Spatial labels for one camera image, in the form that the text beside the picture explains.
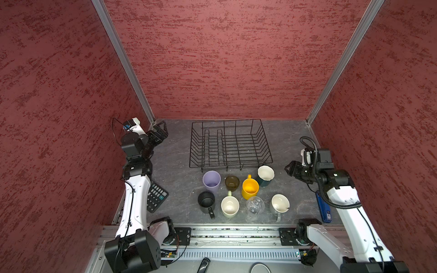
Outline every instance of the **red textured wall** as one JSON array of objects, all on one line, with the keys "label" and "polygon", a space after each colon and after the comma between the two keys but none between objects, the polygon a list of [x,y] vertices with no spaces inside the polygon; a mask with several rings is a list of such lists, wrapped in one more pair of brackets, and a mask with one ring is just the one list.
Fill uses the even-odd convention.
[{"label": "red textured wall", "polygon": [[411,272],[436,272],[437,2],[386,0],[313,127]]},{"label": "red textured wall", "polygon": [[144,111],[89,0],[0,3],[1,272],[82,273],[123,185],[111,117]]},{"label": "red textured wall", "polygon": [[305,119],[369,0],[107,0],[159,118]]}]

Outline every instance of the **calculator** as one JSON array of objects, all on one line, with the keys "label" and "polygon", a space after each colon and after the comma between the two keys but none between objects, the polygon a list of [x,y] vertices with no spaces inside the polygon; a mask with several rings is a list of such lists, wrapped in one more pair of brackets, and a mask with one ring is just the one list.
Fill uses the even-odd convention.
[{"label": "calculator", "polygon": [[150,185],[149,193],[147,194],[147,211],[155,212],[168,196],[168,191],[163,189],[160,185],[153,182]]}]

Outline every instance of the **aluminum frame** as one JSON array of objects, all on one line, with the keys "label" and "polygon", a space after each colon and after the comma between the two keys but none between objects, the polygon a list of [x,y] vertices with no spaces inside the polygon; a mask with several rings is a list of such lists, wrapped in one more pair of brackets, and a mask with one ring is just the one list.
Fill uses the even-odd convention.
[{"label": "aluminum frame", "polygon": [[340,57],[340,60],[338,61],[337,65],[335,66],[331,77],[329,78],[328,82],[326,83],[325,87],[323,88],[322,93],[320,94],[319,98],[317,99],[317,102],[314,104],[311,112],[309,113],[306,121],[309,125],[313,123],[315,120],[317,114],[319,113],[320,109],[322,108],[322,105],[325,103],[326,98],[328,97],[329,93],[331,92],[332,88],[336,84],[337,80],[339,79],[341,73],[343,72],[344,68],[346,67],[347,63],[351,59],[352,55],[354,54],[355,50],[357,49],[358,45],[360,44],[361,40],[364,37],[364,34],[366,34],[366,31],[370,27],[370,24],[372,23],[373,19],[375,18],[376,14],[378,13],[379,9],[381,8],[382,4],[384,3],[384,0],[371,0],[366,11],[363,14],[363,17],[361,18],[360,22],[357,25],[357,28],[355,29],[354,33],[352,34],[352,37],[350,38],[346,48],[343,51],[343,54]]},{"label": "aluminum frame", "polygon": [[311,124],[308,124],[308,122],[306,122],[306,127],[308,128],[308,131],[309,131],[309,134],[311,135],[311,138],[314,140],[314,142],[316,142],[317,147],[318,147],[318,148],[321,148],[321,147],[320,147],[320,143],[319,143],[319,141],[317,140],[316,133],[315,133],[314,130],[312,129]]},{"label": "aluminum frame", "polygon": [[[190,227],[190,247],[203,248],[253,248],[253,249],[305,249],[309,246],[281,246],[279,228],[295,228],[295,225],[254,225],[254,224],[174,224],[175,227]],[[327,231],[343,244],[351,246],[346,229],[342,225],[326,225]],[[115,238],[117,225],[104,226],[97,241],[101,248],[105,241]]]},{"label": "aluminum frame", "polygon": [[120,59],[120,62],[123,65],[126,74],[128,75],[132,87],[138,97],[138,100],[141,103],[144,112],[146,113],[146,116],[150,124],[153,124],[155,121],[155,116],[153,115],[152,109],[150,108],[149,102],[147,101],[146,95],[142,90],[138,78],[135,75],[135,71],[132,68],[132,64],[129,61],[129,57],[126,54],[123,44],[120,41],[120,37],[118,36],[117,31],[115,30],[114,24],[112,23],[111,17],[109,16],[108,10],[106,9],[103,0],[91,0],[91,1],[93,2],[94,8],[96,9],[97,14],[99,15],[100,21],[102,22],[106,30],[106,33],[108,34],[109,39],[111,40],[111,43],[115,49],[115,52],[117,53],[118,58]]}]

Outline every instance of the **white ceramic cup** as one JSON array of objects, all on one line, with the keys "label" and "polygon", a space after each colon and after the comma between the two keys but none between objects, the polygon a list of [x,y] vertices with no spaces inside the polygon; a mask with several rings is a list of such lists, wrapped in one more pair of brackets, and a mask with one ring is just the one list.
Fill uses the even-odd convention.
[{"label": "white ceramic cup", "polygon": [[281,215],[288,211],[290,202],[282,194],[276,194],[270,202],[270,211],[277,216],[276,222],[281,221]]},{"label": "white ceramic cup", "polygon": [[228,191],[228,196],[222,200],[222,213],[226,218],[232,218],[237,215],[240,209],[240,203],[237,198],[232,196],[232,192]]}]

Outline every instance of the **cream mug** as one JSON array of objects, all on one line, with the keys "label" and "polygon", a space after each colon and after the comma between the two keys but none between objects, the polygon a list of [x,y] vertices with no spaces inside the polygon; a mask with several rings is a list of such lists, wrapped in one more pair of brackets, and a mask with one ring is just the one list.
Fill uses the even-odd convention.
[{"label": "cream mug", "polygon": [[240,209],[240,203],[237,198],[232,196],[232,192],[228,191],[228,196],[222,200],[222,213],[226,218],[232,218],[237,215]]}]

